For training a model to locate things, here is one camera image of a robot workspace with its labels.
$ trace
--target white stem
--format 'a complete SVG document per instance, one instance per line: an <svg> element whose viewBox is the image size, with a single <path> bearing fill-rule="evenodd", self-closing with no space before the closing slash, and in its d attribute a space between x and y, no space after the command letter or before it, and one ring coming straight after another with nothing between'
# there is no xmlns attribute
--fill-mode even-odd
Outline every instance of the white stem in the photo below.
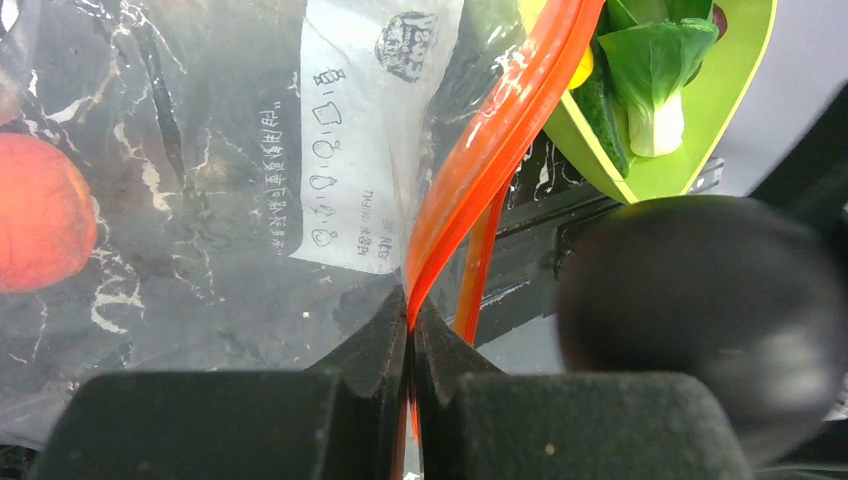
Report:
<svg viewBox="0 0 848 480"><path fill-rule="evenodd" d="M630 149L640 157L659 157L674 152L683 143L683 101L680 92L645 116L627 109Z"/></svg>

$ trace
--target white label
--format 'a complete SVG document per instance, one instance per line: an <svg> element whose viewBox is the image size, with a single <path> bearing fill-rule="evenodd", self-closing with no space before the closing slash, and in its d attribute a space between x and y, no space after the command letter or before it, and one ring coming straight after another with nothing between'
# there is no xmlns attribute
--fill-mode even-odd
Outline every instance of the white label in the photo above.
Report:
<svg viewBox="0 0 848 480"><path fill-rule="evenodd" d="M385 274L417 199L421 119L461 1L309 0L301 37L303 243L291 256Z"/></svg>

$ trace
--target yellow vegetable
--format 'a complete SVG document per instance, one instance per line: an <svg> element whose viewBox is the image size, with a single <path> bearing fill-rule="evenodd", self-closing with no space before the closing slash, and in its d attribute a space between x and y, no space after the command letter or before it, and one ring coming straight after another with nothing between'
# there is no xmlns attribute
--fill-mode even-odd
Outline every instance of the yellow vegetable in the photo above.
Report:
<svg viewBox="0 0 848 480"><path fill-rule="evenodd" d="M592 55L592 49L586 47L586 51L583 52L583 58L580 59L580 65L577 66L577 71L574 72L574 76L568 82L568 89L574 90L580 85L583 85L583 82L592 74L593 68L595 68L595 57Z"/></svg>

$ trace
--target orange plastic strip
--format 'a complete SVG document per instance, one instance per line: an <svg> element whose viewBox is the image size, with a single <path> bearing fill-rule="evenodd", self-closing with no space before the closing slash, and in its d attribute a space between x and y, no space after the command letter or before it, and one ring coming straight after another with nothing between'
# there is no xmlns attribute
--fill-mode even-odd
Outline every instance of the orange plastic strip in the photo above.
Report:
<svg viewBox="0 0 848 480"><path fill-rule="evenodd" d="M522 154L568 87L603 3L547 2L536 27L513 53L483 109L445 161L410 238L406 263L411 286L407 307L410 330L439 273L497 190L514 173Z"/></svg>
<svg viewBox="0 0 848 480"><path fill-rule="evenodd" d="M417 445L421 445L421 419L418 417L418 402L414 396L409 397L409 417L412 423L412 438Z"/></svg>
<svg viewBox="0 0 848 480"><path fill-rule="evenodd" d="M453 327L454 331L469 345L474 345L474 339L477 337L477 322L480 319L489 265L492 263L501 210L503 210L510 184L511 179L501 187L492 203L489 204L489 208L483 212L471 230L471 247L465 259L462 289Z"/></svg>

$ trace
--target logo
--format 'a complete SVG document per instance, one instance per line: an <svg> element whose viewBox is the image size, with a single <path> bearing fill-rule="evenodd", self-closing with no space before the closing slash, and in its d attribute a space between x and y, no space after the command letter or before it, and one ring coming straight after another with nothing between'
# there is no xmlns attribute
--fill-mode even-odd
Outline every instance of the logo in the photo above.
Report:
<svg viewBox="0 0 848 480"><path fill-rule="evenodd" d="M374 55L392 75L415 83L423 74L424 61L435 40L436 15L406 12L395 16L383 29Z"/></svg>

